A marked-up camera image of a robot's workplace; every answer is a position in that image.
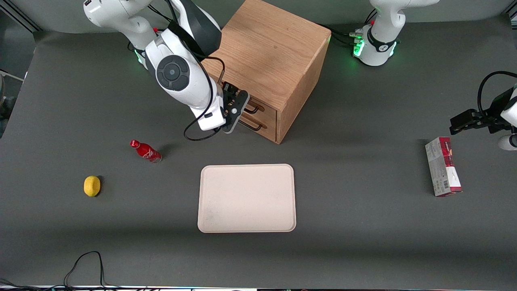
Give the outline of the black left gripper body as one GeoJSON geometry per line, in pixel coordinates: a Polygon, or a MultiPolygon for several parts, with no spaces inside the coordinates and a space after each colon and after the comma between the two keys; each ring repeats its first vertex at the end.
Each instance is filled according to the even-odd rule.
{"type": "Polygon", "coordinates": [[[486,114],[489,118],[489,133],[516,131],[516,87],[499,94],[491,103],[486,114]]]}

